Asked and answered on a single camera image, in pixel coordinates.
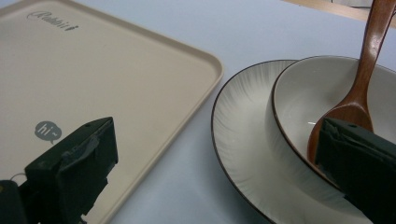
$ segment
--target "white plate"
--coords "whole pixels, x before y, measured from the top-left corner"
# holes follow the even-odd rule
[[[264,117],[270,91],[280,72],[294,62],[259,63],[224,85],[212,112],[213,143],[221,166],[247,201],[275,223],[371,223],[302,192],[279,171],[266,146]]]

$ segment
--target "wooden spoon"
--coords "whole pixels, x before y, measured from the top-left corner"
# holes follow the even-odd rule
[[[342,119],[373,131],[367,91],[376,59],[396,7],[396,0],[374,0],[366,24],[358,72],[349,93],[315,124],[308,140],[308,160],[315,163],[320,126],[324,117]]]

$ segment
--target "spoon handle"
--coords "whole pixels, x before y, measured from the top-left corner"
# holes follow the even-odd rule
[[[349,94],[354,95],[354,101],[367,104],[366,92],[368,91],[370,77],[374,71],[375,63],[381,50],[383,40],[387,34],[389,24],[396,7],[396,0],[374,0],[364,33],[361,47],[361,59],[358,72]]]

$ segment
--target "wooden surface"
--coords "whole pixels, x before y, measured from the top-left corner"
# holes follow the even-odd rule
[[[312,7],[314,9],[330,12],[336,15],[348,17],[355,20],[367,21],[369,11],[354,7],[346,7],[335,3],[321,0],[284,0],[303,7]],[[391,28],[396,28],[396,20],[393,18],[390,23]]]

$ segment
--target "bowl rim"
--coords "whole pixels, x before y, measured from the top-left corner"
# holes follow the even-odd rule
[[[328,177],[326,177],[325,174],[323,174],[319,168],[317,168],[314,164],[312,164],[310,161],[308,161],[304,155],[302,155],[302,153],[300,153],[300,151],[294,146],[294,144],[291,142],[291,140],[288,138],[285,130],[283,129],[280,121],[279,121],[279,117],[278,117],[278,113],[276,112],[276,102],[275,102],[275,91],[276,91],[276,86],[277,83],[279,81],[279,79],[282,77],[282,75],[284,75],[285,71],[287,71],[288,69],[290,69],[292,66],[295,66],[295,64],[297,63],[302,63],[308,60],[313,60],[313,59],[344,59],[344,60],[349,60],[349,61],[356,61],[358,62],[359,59],[356,58],[352,58],[352,57],[347,57],[347,56],[336,56],[336,55],[319,55],[319,56],[312,56],[312,57],[308,57],[308,58],[304,58],[301,59],[299,61],[296,61],[295,63],[292,63],[291,65],[289,65],[288,67],[286,67],[280,74],[279,76],[277,76],[274,85],[271,89],[271,93],[270,93],[270,101],[271,101],[271,107],[272,107],[272,112],[273,112],[273,116],[274,119],[276,121],[276,126],[278,127],[278,129],[280,130],[280,133],[282,135],[282,137],[285,139],[286,143],[289,145],[289,147],[292,149],[292,151],[295,153],[295,155],[297,155],[297,157],[299,157],[300,161],[302,161],[309,169],[311,169],[318,177],[320,177],[321,179],[323,179],[325,182],[327,182],[330,186],[332,186],[333,188],[339,190],[340,192],[341,189],[335,184],[333,183]],[[388,69],[387,67],[384,67],[382,65],[376,64],[375,67],[379,67],[381,69],[384,70],[388,70],[392,73],[395,73],[395,71]]]

